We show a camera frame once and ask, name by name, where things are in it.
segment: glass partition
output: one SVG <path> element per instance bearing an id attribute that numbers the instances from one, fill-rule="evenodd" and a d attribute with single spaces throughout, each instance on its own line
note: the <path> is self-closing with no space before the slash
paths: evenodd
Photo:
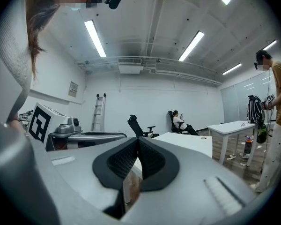
<path id="1" fill-rule="evenodd" d="M 232 122 L 236 120 L 247 120 L 247 111 L 249 103 L 249 95 L 255 95 L 261 101 L 268 95 L 276 97 L 276 86 L 272 70 L 264 72 L 245 80 L 241 83 L 221 90 L 223 107 L 224 107 L 224 120 Z M 272 114 L 271 120 L 276 119 L 276 108 Z M 267 116 L 265 113 L 265 123 L 267 123 Z"/>

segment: person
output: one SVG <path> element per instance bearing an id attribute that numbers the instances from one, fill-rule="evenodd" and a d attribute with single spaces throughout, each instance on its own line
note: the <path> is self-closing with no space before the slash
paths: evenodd
<path id="1" fill-rule="evenodd" d="M 50 22 L 58 8 L 60 6 L 73 9 L 86 8 L 87 4 L 101 1 L 12 0 L 9 3 L 0 16 L 0 72 L 5 74 L 6 81 L 17 82 L 13 87 L 19 87 L 21 90 L 19 90 L 19 96 L 14 99 L 15 103 L 7 103 L 14 104 L 8 117 L 2 115 L 4 107 L 0 107 L 0 122 L 6 122 L 10 127 L 25 133 L 18 121 L 17 112 L 28 96 L 32 77 L 36 78 L 37 56 L 40 52 L 44 52 L 38 44 L 38 34 Z M 12 78 L 9 77 L 6 70 L 11 73 Z M 0 87 L 3 86 L 4 80 L 1 79 Z"/>
<path id="2" fill-rule="evenodd" d="M 183 122 L 183 123 L 181 123 L 181 126 L 180 126 L 180 129 L 182 131 L 187 131 L 190 135 L 199 136 L 199 134 L 197 134 L 197 132 L 192 128 L 192 126 L 189 124 L 186 124 L 184 122 L 184 120 L 182 120 L 183 119 L 182 117 L 181 117 L 182 119 L 178 118 L 178 115 L 179 115 L 178 111 L 175 110 L 173 112 L 173 122 L 174 122 L 175 127 L 179 129 L 179 126 L 180 126 L 179 123 Z"/>
<path id="3" fill-rule="evenodd" d="M 265 50 L 259 50 L 256 53 L 256 59 L 257 62 L 255 63 L 258 68 L 263 70 L 272 69 L 277 91 L 277 98 L 266 104 L 267 110 L 271 110 L 275 106 L 277 109 L 277 118 L 273 129 L 273 137 L 269 149 L 266 152 L 260 181 L 257 184 L 251 185 L 251 188 L 256 192 L 263 192 L 281 165 L 281 62 L 274 61 L 272 56 Z"/>

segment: black office chair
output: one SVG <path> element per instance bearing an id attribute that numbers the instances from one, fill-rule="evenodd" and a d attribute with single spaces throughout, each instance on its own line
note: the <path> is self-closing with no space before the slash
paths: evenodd
<path id="1" fill-rule="evenodd" d="M 180 133 L 182 134 L 183 130 L 180 129 L 180 126 L 182 123 L 184 122 L 179 122 L 179 128 L 176 128 L 175 124 L 174 124 L 174 115 L 173 115 L 173 112 L 172 111 L 168 111 L 168 114 L 170 116 L 170 120 L 172 122 L 172 127 L 171 127 L 171 130 L 173 133 Z"/>
<path id="2" fill-rule="evenodd" d="M 143 132 L 141 127 L 139 126 L 137 120 L 136 120 L 136 116 L 135 115 L 130 115 L 130 119 L 127 122 L 129 124 L 129 126 L 132 128 L 132 130 L 135 132 L 135 135 L 137 137 L 148 137 L 148 134 L 153 133 L 152 128 L 155 128 L 155 126 L 151 126 L 151 127 L 148 127 L 150 129 L 150 131 Z M 159 134 L 154 133 L 151 136 L 151 138 L 158 137 L 158 136 L 159 136 Z"/>

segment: white desk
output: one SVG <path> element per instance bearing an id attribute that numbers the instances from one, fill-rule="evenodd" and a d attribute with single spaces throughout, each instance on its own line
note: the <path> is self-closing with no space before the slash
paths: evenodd
<path id="1" fill-rule="evenodd" d="M 177 133 L 165 133 L 153 139 L 171 143 L 183 148 L 192 149 L 204 153 L 212 158 L 212 137 L 210 136 L 192 136 Z M 135 172 L 137 176 L 142 178 L 141 162 L 138 158 L 132 167 L 132 171 Z"/>
<path id="2" fill-rule="evenodd" d="M 257 140 L 257 135 L 258 135 L 258 126 L 256 124 L 251 124 L 251 123 L 248 123 L 247 121 L 235 121 L 235 122 L 229 122 L 229 123 L 224 123 L 224 124 L 211 125 L 211 126 L 207 126 L 207 127 L 209 130 L 209 136 L 212 135 L 212 131 L 217 132 L 223 136 L 220 164 L 223 164 L 224 159 L 225 159 L 225 154 L 226 154 L 227 144 L 228 144 L 228 137 L 232 136 L 232 135 L 237 135 L 236 145 L 235 145 L 235 149 L 233 152 L 233 155 L 235 155 L 236 150 L 237 150 L 237 145 L 238 145 L 239 134 L 243 133 L 247 130 L 251 130 L 251 129 L 255 128 L 251 154 L 250 154 L 250 157 L 247 162 L 247 166 L 250 166 L 252 158 L 253 158 L 253 154 L 254 154 L 254 151 L 256 148 L 256 140 Z"/>

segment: aluminum ladder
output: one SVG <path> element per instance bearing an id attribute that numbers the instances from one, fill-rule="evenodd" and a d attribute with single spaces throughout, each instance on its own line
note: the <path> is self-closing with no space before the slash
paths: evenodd
<path id="1" fill-rule="evenodd" d="M 91 132 L 103 132 L 104 131 L 104 111 L 105 111 L 105 100 L 106 94 L 100 97 L 99 94 L 96 96 L 94 115 L 91 124 Z"/>

